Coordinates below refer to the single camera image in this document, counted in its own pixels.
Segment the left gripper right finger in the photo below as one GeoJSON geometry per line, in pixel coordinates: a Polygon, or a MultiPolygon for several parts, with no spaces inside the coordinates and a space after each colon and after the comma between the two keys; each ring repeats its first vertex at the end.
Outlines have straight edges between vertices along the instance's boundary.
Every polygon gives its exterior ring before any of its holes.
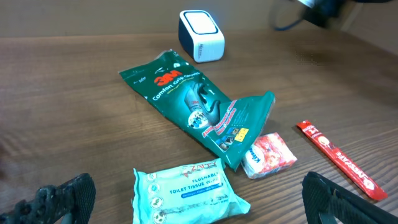
{"type": "Polygon", "coordinates": [[[302,181],[308,224],[397,224],[397,217],[326,177],[309,172],[302,181]]]}

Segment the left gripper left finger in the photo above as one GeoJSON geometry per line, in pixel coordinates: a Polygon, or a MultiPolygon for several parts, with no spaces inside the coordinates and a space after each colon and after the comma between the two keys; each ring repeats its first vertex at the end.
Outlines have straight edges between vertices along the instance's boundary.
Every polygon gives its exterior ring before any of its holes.
{"type": "Polygon", "coordinates": [[[1,214],[1,224],[87,224],[94,208],[95,183],[83,173],[62,185],[46,185],[30,200],[21,200],[9,212],[1,214]]]}

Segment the small red snack box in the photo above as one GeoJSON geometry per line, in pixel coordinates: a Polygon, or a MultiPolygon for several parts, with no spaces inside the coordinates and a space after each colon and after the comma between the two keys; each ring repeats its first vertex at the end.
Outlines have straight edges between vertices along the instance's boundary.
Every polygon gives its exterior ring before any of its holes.
{"type": "Polygon", "coordinates": [[[278,133],[259,136],[245,153],[241,165],[250,179],[259,179],[292,167],[297,161],[278,133]]]}

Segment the red coffee stick sachet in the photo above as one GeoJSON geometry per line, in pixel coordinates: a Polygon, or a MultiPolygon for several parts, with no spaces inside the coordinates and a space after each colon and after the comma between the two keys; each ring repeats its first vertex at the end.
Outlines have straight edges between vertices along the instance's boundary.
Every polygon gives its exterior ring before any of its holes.
{"type": "Polygon", "coordinates": [[[383,189],[372,178],[370,178],[339,147],[335,146],[309,120],[297,123],[297,127],[368,197],[376,201],[388,198],[388,194],[383,191],[383,189]]]}

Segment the teal wet wipes pack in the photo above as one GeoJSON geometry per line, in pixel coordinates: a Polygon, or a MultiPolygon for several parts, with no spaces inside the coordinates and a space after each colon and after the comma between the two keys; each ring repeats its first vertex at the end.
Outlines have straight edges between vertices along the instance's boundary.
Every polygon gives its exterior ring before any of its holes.
{"type": "Polygon", "coordinates": [[[134,170],[133,224],[213,223],[247,214],[251,205],[237,196],[214,159],[146,174],[134,170]]]}

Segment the green 3M gloves bag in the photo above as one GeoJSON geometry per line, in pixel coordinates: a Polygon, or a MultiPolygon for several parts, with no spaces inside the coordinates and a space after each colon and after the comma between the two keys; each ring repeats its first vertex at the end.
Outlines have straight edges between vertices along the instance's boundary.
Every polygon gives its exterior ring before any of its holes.
{"type": "Polygon", "coordinates": [[[173,50],[123,70],[122,79],[159,113],[214,152],[233,170],[262,133],[275,96],[229,99],[173,50]]]}

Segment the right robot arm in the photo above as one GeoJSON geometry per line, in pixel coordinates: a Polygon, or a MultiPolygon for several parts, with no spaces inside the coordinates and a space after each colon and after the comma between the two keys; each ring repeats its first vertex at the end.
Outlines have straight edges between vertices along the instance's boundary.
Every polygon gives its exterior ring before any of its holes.
{"type": "Polygon", "coordinates": [[[343,7],[349,2],[362,4],[384,4],[392,0],[298,0],[304,5],[299,19],[288,26],[291,29],[302,21],[307,21],[317,27],[328,28],[330,19],[337,19],[343,7]]]}

